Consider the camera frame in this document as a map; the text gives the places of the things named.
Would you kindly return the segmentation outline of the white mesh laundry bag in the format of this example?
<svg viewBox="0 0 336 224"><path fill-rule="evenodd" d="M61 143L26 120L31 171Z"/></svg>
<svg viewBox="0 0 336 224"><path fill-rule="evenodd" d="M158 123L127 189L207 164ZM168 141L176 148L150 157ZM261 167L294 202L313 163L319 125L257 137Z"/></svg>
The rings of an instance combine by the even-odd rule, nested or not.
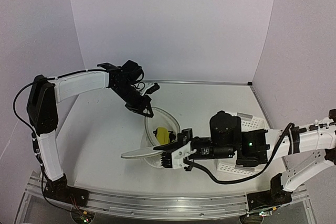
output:
<svg viewBox="0 0 336 224"><path fill-rule="evenodd" d="M156 140L153 131L158 127L164 127L169 131L177 134L181 131L180 124L177 119L166 110L153 107L154 117L144 119L144 133L141 139L140 148L121 154L123 159L144 159L145 162L154 167L162 168L161 155L159 151L154 151L153 147L160 145Z"/></svg>

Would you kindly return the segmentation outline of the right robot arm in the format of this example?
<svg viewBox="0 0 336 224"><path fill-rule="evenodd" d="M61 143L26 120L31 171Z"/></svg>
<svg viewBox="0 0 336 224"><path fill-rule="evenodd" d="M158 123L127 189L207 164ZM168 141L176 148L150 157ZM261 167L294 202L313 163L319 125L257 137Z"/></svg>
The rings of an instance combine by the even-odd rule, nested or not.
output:
<svg viewBox="0 0 336 224"><path fill-rule="evenodd" d="M233 185L252 180L266 171L272 161L307 151L313 151L313 161L301 168L280 173L272 178L276 182L265 191L264 200L275 205L296 188L335 165L335 110L329 111L327 118L311 125L295 126L289 123L283 130L242 131L239 116L219 111L209 121L210 137L194 137L192 129L184 129L177 139L169 144L153 148L161 154L164 168L205 172L220 185ZM209 169L197 160L235 158L236 165L254 168L263 165L262 172L236 180L219 180Z"/></svg>

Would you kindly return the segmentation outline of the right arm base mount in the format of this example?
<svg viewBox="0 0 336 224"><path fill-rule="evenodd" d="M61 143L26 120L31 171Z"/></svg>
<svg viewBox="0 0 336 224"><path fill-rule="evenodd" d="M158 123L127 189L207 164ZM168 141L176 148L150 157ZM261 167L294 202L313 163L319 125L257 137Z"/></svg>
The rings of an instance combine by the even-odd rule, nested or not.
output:
<svg viewBox="0 0 336 224"><path fill-rule="evenodd" d="M283 189L281 176L279 173L271 179L269 190L247 194L249 212L279 207L292 201L292 192Z"/></svg>

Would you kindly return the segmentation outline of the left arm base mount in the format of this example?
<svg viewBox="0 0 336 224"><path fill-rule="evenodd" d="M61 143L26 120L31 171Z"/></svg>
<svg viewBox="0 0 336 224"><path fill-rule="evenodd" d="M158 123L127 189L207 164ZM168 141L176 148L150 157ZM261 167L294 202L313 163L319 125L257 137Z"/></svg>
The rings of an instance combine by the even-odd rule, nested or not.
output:
<svg viewBox="0 0 336 224"><path fill-rule="evenodd" d="M67 183L67 177L63 174L63 177L52 181L47 176L46 184L43 187L43 195L48 198L67 204L73 204L78 207L85 207L88 203L89 191L86 189L72 187Z"/></svg>

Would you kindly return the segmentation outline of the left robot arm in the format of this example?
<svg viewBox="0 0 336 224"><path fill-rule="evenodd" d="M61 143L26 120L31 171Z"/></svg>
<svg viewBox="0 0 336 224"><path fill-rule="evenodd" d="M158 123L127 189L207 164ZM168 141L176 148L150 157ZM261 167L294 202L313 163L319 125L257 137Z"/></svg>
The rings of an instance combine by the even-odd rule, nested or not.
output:
<svg viewBox="0 0 336 224"><path fill-rule="evenodd" d="M14 115L31 131L33 150L41 172L53 182L50 193L59 201L70 197L70 189L58 181L65 177L57 137L68 115L59 118L59 106L66 100L76 102L80 95L96 90L112 90L124 106L135 114L152 118L151 94L160 89L156 82L145 84L143 68L128 60L121 66L100 63L96 68L60 76L39 74L23 86L13 99Z"/></svg>

